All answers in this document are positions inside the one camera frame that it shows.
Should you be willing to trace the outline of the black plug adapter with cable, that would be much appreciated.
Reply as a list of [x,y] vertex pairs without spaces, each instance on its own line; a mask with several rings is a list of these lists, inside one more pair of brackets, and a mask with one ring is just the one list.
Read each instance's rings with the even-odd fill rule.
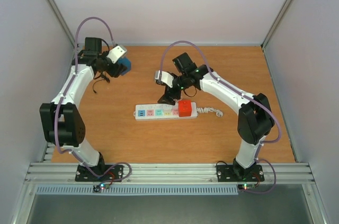
[[95,82],[92,85],[92,91],[94,94],[97,94],[97,90],[95,88],[95,86],[99,83],[99,82],[106,82],[106,83],[110,83],[110,79],[108,77],[108,75],[106,74],[106,72],[101,72],[97,77],[94,78]]

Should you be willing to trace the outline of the blue cube socket adapter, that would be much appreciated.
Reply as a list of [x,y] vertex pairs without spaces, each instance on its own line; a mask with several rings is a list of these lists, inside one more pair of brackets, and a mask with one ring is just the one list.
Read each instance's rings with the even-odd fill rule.
[[127,57],[120,58],[117,62],[119,65],[123,64],[128,67],[128,72],[131,71],[131,61]]

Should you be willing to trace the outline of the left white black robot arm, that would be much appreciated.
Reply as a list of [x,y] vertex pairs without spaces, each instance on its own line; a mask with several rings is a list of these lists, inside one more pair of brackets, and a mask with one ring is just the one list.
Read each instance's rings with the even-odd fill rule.
[[95,181],[104,179],[109,169],[103,155],[86,139],[79,104],[96,75],[117,78],[131,69],[126,48],[116,44],[104,51],[104,42],[101,38],[85,39],[85,47],[75,53],[69,76],[59,94],[39,108],[45,140],[54,144],[60,154],[73,155],[79,162],[79,173]]

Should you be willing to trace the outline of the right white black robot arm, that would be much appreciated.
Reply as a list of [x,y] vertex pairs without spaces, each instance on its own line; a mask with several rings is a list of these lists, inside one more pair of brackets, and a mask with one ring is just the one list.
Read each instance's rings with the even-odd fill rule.
[[174,58],[173,64],[179,75],[161,69],[155,72],[156,84],[165,87],[158,103],[174,105],[182,92],[195,87],[230,107],[237,114],[237,132],[242,139],[233,160],[233,174],[238,180],[247,179],[253,172],[262,145],[266,143],[266,136],[273,126],[278,125],[268,98],[262,93],[248,93],[225,81],[208,64],[197,66],[186,52]]

